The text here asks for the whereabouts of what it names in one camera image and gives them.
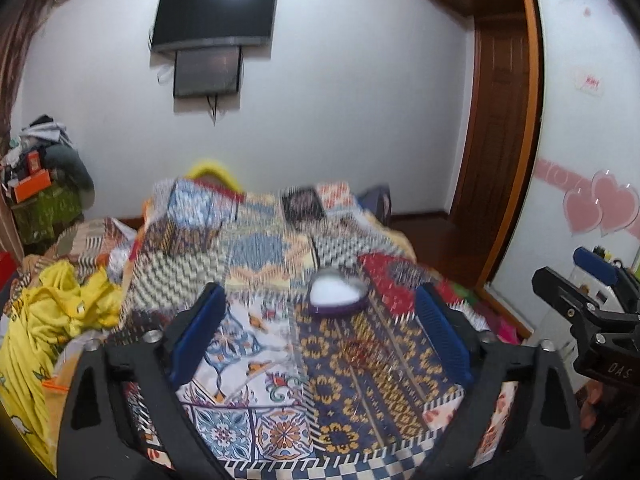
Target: curved tv screen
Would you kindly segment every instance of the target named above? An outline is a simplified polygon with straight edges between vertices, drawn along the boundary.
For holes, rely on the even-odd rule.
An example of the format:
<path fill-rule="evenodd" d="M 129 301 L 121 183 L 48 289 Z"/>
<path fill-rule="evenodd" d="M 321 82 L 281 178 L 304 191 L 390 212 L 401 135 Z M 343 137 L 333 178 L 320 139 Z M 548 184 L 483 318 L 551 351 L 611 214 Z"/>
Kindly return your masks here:
<path fill-rule="evenodd" d="M 271 41 L 276 0 L 160 0 L 153 52 Z"/>

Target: pink heart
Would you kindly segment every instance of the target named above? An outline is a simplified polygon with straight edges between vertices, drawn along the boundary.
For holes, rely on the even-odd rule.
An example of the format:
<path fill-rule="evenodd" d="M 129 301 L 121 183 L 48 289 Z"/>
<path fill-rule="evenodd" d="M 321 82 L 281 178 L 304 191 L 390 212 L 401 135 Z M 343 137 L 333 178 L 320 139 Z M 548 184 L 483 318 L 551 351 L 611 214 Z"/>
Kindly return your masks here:
<path fill-rule="evenodd" d="M 593 231 L 602 220 L 602 209 L 590 189 L 570 189 L 562 201 L 572 234 Z"/>
<path fill-rule="evenodd" d="M 629 184 L 618 186 L 616 178 L 608 171 L 599 171 L 593 176 L 591 190 L 602 208 L 600 230 L 603 236 L 624 229 L 638 216 L 638 192 Z"/>

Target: wooden floor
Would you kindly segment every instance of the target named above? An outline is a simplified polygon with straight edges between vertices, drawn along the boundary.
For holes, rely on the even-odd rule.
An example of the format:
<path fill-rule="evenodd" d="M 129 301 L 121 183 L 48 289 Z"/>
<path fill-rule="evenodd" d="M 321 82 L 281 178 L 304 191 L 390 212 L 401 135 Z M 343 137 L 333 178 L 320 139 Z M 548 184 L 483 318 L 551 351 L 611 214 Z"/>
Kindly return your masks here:
<path fill-rule="evenodd" d="M 491 247 L 486 240 L 478 240 L 446 218 L 392 218 L 391 228 L 409 238 L 418 263 L 468 288 L 476 284 Z"/>

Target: curtain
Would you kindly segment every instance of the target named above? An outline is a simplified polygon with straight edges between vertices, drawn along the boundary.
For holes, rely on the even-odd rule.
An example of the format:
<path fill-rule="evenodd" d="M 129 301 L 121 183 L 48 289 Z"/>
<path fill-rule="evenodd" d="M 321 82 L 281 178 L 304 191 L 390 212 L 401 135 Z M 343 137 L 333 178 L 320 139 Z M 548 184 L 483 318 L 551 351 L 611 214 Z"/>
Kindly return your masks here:
<path fill-rule="evenodd" d="M 0 157 L 5 156 L 9 150 L 11 112 L 31 39 L 52 2 L 53 0 L 26 0 L 22 10 L 0 36 Z M 0 195 L 0 250 L 11 253 L 16 263 L 20 264 L 24 249 L 4 194 Z"/>

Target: brown door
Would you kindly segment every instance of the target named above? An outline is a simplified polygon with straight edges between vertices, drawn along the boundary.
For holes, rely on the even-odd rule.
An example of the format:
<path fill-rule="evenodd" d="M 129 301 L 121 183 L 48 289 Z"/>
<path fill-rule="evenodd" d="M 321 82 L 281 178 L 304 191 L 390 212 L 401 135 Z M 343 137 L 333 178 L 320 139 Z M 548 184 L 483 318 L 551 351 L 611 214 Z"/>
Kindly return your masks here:
<path fill-rule="evenodd" d="M 489 248 L 504 216 L 527 110 L 529 53 L 524 15 L 476 20 L 469 128 L 451 220 Z"/>

